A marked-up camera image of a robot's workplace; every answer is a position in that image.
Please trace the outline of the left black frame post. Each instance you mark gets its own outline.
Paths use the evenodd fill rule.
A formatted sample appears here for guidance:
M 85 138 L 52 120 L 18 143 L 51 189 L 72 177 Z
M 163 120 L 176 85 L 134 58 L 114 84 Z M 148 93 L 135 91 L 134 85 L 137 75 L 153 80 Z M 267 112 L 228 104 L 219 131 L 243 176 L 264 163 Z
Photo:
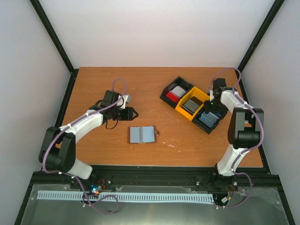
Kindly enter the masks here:
M 39 0 L 30 0 L 31 5 L 33 6 L 35 12 L 37 13 L 41 23 L 43 24 L 46 32 L 48 33 L 50 39 L 52 40 L 54 46 L 56 47 L 61 59 L 63 60 L 65 66 L 67 67 L 68 71 L 72 73 L 75 69 L 59 39 L 57 36 L 46 12 L 44 11 L 41 3 Z

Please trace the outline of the white card stack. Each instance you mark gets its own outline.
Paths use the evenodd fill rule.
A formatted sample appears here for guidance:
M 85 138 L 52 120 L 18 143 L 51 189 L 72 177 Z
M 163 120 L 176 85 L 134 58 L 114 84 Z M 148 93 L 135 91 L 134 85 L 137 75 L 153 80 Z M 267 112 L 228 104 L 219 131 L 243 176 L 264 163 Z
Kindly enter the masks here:
M 186 93 L 186 90 L 183 89 L 181 86 L 176 86 L 171 90 L 171 92 L 173 92 L 178 97 L 182 97 Z

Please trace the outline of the right base connector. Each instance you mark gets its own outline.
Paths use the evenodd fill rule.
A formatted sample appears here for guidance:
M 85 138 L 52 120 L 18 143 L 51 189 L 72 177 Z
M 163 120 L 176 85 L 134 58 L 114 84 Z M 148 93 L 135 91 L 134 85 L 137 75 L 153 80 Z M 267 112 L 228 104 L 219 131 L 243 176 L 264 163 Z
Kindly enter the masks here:
M 227 205 L 229 203 L 230 199 L 231 199 L 230 196 L 225 196 L 220 200 L 220 202 L 222 205 Z

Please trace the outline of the blue card stack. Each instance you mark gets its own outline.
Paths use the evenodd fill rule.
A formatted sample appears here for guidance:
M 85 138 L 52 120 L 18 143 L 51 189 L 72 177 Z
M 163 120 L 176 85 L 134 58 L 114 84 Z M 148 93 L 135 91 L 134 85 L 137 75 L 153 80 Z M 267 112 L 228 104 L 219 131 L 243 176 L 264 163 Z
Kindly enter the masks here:
M 207 126 L 209 129 L 214 128 L 218 122 L 220 121 L 220 117 L 217 113 L 201 113 L 201 115 L 198 117 L 199 121 L 202 122 L 205 126 Z

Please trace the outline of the small circuit board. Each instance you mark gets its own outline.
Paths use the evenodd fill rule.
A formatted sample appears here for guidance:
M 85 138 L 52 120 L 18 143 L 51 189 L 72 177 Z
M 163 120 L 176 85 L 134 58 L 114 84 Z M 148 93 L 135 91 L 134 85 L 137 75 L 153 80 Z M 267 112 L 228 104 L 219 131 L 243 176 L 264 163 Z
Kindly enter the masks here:
M 93 194 L 100 194 L 103 191 L 105 191 L 105 180 L 103 178 L 96 181 L 95 184 L 91 185 L 91 192 Z

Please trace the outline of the dark grey card stack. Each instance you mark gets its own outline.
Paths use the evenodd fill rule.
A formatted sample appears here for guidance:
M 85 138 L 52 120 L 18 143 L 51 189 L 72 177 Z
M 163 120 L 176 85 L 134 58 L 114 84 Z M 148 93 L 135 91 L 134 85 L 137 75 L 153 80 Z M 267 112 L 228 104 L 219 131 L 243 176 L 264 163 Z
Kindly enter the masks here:
M 185 111 L 187 111 L 189 114 L 194 115 L 195 112 L 200 108 L 202 104 L 203 102 L 198 98 L 191 97 L 182 105 L 182 108 Z

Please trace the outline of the black bin right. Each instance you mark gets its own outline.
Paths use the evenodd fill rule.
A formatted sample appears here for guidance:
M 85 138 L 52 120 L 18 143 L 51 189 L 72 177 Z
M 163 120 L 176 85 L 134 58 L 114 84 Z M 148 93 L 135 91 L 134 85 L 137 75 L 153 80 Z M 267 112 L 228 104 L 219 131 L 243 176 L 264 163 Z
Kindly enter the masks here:
M 205 133 L 210 134 L 226 115 L 227 111 L 206 113 L 204 109 L 201 109 L 192 119 L 192 123 L 201 128 Z

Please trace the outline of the red card stack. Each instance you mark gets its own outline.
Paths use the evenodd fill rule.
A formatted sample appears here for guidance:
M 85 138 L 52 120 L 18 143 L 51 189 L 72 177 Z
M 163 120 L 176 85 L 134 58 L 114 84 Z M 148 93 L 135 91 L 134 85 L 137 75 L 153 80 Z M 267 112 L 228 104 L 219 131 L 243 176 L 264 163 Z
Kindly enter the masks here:
M 171 91 L 166 94 L 166 97 L 174 103 L 177 103 L 179 100 L 179 97 Z

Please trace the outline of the black bin left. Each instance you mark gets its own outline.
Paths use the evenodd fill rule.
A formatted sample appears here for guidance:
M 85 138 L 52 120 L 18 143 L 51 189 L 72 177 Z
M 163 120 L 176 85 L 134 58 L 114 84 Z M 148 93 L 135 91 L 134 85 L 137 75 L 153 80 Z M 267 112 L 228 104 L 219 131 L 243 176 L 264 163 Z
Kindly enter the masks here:
M 179 101 L 194 87 L 182 77 L 178 76 L 174 81 L 167 85 L 160 95 L 160 99 L 173 109 Z

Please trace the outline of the yellow bin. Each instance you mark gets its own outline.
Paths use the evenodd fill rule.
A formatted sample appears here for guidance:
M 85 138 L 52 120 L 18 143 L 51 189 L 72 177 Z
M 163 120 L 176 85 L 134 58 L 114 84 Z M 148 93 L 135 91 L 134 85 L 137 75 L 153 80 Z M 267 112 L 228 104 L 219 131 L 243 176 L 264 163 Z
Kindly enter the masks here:
M 197 87 L 193 87 L 178 102 L 175 110 L 192 121 L 196 114 L 203 109 L 204 102 L 209 96 Z

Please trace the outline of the black bin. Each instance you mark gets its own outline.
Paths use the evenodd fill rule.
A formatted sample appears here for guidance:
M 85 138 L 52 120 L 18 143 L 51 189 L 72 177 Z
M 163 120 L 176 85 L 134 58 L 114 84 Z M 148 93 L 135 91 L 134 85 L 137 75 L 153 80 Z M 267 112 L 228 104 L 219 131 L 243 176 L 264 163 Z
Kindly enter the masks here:
M 210 134 L 226 115 L 227 111 L 206 113 L 204 109 L 201 109 L 192 119 L 192 123 L 201 128 L 205 133 Z
M 160 95 L 160 99 L 173 109 L 179 101 L 194 87 L 182 77 L 178 76 L 174 81 L 167 85 Z

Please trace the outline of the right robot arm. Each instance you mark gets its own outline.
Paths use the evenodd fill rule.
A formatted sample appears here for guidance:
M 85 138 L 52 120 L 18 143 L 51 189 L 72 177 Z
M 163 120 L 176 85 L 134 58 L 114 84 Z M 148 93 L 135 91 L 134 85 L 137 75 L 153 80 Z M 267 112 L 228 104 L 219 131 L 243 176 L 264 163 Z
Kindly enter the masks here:
M 206 114 L 231 113 L 227 132 L 229 146 L 215 165 L 210 181 L 212 188 L 220 190 L 232 184 L 245 155 L 262 145 L 264 112 L 243 100 L 235 88 L 226 85 L 224 78 L 212 82 L 209 95 L 209 100 L 204 102 Z

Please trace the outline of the right black frame post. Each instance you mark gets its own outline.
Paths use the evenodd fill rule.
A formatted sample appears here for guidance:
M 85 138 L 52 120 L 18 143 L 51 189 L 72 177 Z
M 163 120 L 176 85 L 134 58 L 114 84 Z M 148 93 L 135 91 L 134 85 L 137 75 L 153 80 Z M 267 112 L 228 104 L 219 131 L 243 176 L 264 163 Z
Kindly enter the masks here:
M 281 9 L 282 5 L 284 4 L 285 0 L 275 0 L 269 9 L 265 19 L 263 20 L 260 28 L 258 29 L 256 35 L 254 36 L 250 46 L 248 47 L 245 55 L 243 56 L 240 64 L 238 65 L 238 70 L 242 72 L 248 62 L 250 61 L 251 57 L 253 56 L 256 48 L 259 46 L 259 43 L 263 39 L 264 35 L 266 34 L 268 28 L 272 24 L 274 18 L 276 17 L 277 13 Z

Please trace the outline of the brown leather card holder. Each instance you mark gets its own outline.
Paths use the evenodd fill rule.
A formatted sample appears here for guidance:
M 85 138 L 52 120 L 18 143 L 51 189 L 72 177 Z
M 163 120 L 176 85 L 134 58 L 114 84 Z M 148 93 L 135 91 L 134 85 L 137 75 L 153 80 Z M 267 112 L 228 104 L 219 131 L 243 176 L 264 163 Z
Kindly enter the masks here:
M 130 144 L 156 143 L 160 135 L 156 126 L 128 127 L 127 142 Z

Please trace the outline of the black frame post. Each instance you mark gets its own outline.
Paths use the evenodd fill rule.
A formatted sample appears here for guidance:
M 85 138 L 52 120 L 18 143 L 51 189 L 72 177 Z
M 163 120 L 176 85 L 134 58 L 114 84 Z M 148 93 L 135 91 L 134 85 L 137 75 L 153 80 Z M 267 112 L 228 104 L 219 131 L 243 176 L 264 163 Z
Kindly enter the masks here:
M 31 5 L 33 6 L 35 12 L 37 13 L 41 23 L 43 24 L 46 32 L 48 33 L 50 39 L 52 40 L 54 46 L 56 47 L 61 59 L 63 60 L 65 66 L 67 67 L 68 71 L 72 73 L 75 69 L 59 39 L 57 36 L 46 12 L 44 11 L 41 3 L 39 0 L 30 0 Z
M 259 46 L 259 43 L 263 39 L 264 35 L 266 34 L 268 28 L 272 24 L 274 18 L 276 17 L 277 13 L 281 9 L 282 5 L 284 4 L 285 0 L 275 0 L 269 9 L 265 19 L 263 20 L 260 28 L 258 29 L 256 35 L 254 36 L 250 46 L 248 47 L 245 55 L 243 56 L 240 64 L 238 65 L 238 70 L 242 72 L 248 62 L 250 61 L 251 57 L 253 56 L 256 48 Z

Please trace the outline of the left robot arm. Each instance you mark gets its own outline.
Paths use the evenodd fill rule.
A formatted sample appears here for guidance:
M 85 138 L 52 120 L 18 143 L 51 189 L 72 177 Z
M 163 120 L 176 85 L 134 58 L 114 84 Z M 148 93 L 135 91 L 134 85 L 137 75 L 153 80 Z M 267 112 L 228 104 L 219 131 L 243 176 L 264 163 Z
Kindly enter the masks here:
M 104 98 L 92 105 L 87 112 L 61 127 L 49 127 L 46 130 L 39 154 L 39 161 L 46 173 L 64 173 L 81 178 L 86 188 L 94 188 L 98 178 L 92 173 L 92 167 L 76 157 L 77 142 L 90 131 L 109 120 L 115 122 L 134 120 L 138 113 L 126 106 L 131 101 L 129 94 L 121 95 L 107 90 Z

